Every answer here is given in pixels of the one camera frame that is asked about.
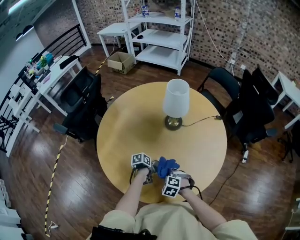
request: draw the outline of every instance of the person's arm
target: person's arm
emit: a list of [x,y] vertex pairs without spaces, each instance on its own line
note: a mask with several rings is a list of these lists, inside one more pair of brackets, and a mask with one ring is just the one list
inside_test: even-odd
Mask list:
[[[188,186],[187,179],[181,179],[181,186]],[[183,196],[186,201],[191,205],[194,212],[198,216],[200,222],[204,227],[206,227],[211,232],[219,225],[226,223],[226,219],[207,205],[204,201],[201,200],[192,190],[186,188],[179,192],[181,196]]]
[[143,168],[138,171],[127,192],[118,202],[116,210],[126,212],[133,217],[136,216],[143,183],[145,182],[148,173],[148,168]]

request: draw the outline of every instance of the white wall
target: white wall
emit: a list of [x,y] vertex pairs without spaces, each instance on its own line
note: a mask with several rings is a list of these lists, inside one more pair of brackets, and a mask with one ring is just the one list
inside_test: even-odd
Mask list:
[[5,43],[0,43],[0,104],[25,63],[43,49],[34,29],[17,42],[10,37]]

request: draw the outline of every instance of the office chair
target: office chair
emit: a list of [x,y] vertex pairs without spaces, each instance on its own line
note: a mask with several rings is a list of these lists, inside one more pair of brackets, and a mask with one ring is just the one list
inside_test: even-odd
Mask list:
[[64,88],[60,101],[68,115],[62,124],[54,124],[54,130],[81,143],[89,139],[96,141],[95,116],[103,117],[107,110],[107,102],[101,96],[101,76],[93,75],[84,67]]
[[292,163],[294,160],[293,149],[300,157],[300,122],[297,121],[295,123],[290,133],[288,131],[285,131],[283,134],[286,135],[286,140],[283,138],[278,138],[277,140],[285,146],[285,155],[281,160],[284,161],[288,153],[290,153],[291,160],[289,160],[289,162]]
[[219,83],[227,91],[232,100],[237,99],[239,96],[239,82],[226,69],[217,67],[210,71],[200,87],[197,89],[198,92],[205,96],[214,105],[220,116],[223,117],[226,113],[226,108],[215,98],[215,96],[212,95],[210,91],[204,89],[204,84],[208,78],[211,78]]
[[[272,122],[275,119],[275,115],[268,95],[265,91],[258,92],[260,88],[257,88],[255,83],[257,84],[257,80],[254,80],[250,72],[245,70],[239,98],[230,103],[224,117],[227,129],[230,129],[231,133],[236,135],[242,143],[244,151],[243,163],[247,161],[250,142],[256,143],[277,133],[275,129],[266,130],[264,126]],[[234,115],[237,112],[242,113],[238,121],[234,119]]]

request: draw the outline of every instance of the person's hand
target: person's hand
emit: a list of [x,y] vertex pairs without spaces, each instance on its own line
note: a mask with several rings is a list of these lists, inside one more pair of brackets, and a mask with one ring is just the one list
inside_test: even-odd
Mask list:
[[137,170],[137,175],[136,176],[142,176],[143,181],[146,181],[146,177],[149,173],[149,168],[145,167],[145,168],[141,168],[139,170]]
[[[189,184],[189,181],[188,181],[187,178],[182,178],[182,179],[181,179],[181,181],[180,181],[180,187],[181,187],[181,188],[187,187],[187,186],[189,186],[189,185],[190,185],[190,184]],[[190,190],[189,188],[186,188],[186,189],[180,190],[180,191],[179,191],[179,194],[180,194],[181,196],[184,197],[184,194],[185,194],[186,192],[188,192],[188,191],[191,191],[191,190]]]

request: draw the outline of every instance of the blue glove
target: blue glove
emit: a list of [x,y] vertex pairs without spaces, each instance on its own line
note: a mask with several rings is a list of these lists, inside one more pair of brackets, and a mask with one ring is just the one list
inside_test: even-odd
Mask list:
[[157,167],[157,174],[160,178],[165,179],[172,168],[180,168],[175,159],[166,160],[164,157],[160,157]]

